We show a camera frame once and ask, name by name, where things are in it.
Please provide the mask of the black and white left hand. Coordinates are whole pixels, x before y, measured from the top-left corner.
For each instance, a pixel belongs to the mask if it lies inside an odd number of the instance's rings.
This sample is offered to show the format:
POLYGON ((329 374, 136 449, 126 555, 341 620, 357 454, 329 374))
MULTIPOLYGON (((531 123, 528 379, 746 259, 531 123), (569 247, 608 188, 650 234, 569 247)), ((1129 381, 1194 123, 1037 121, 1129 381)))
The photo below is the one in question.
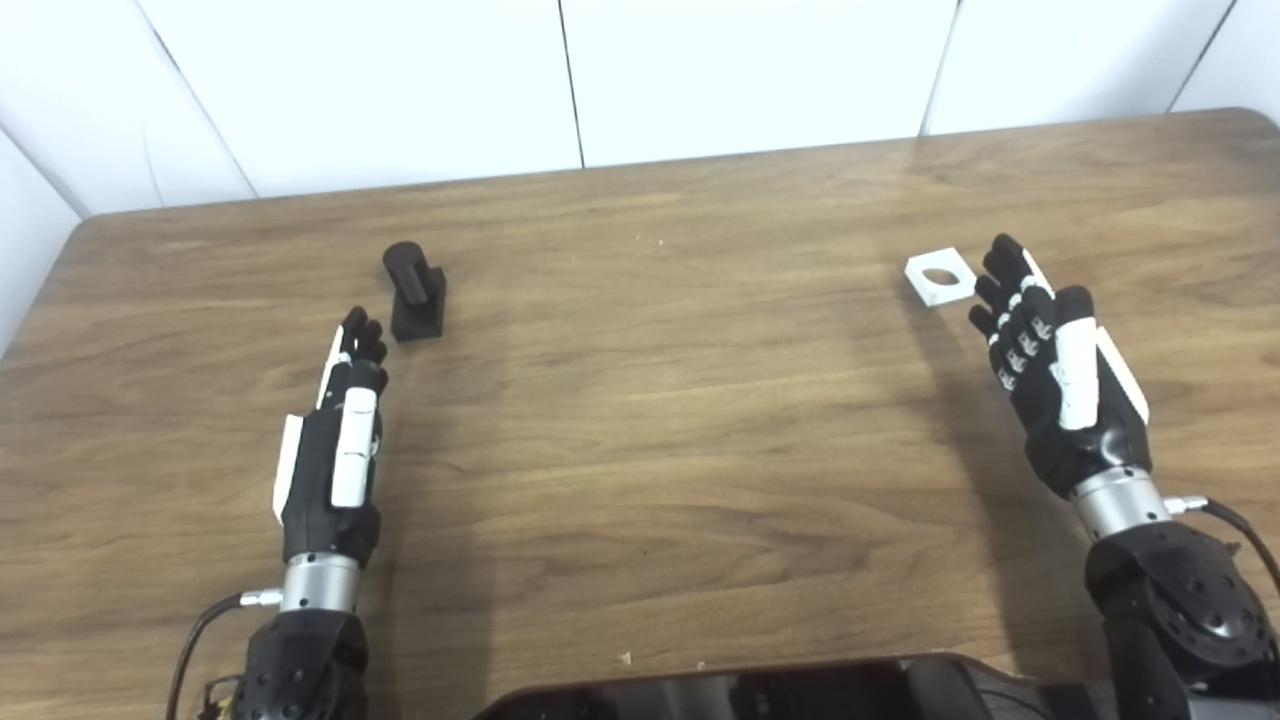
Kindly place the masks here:
POLYGON ((364 307, 352 307, 333 336, 314 409, 285 419, 271 498, 285 562, 330 553, 365 569, 379 544, 372 488, 388 384, 381 334, 364 307))

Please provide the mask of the black and white right hand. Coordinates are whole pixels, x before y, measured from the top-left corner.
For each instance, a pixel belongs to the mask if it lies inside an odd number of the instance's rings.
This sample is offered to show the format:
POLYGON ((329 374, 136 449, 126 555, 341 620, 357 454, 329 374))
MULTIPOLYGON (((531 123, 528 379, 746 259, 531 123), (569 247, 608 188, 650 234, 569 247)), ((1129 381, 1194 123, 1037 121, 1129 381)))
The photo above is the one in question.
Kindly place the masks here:
POLYGON ((1057 496, 1101 473, 1152 471, 1146 397, 1105 334, 1088 288, 1052 290, 1030 252, 997 234, 975 281, 970 324, 1057 496))

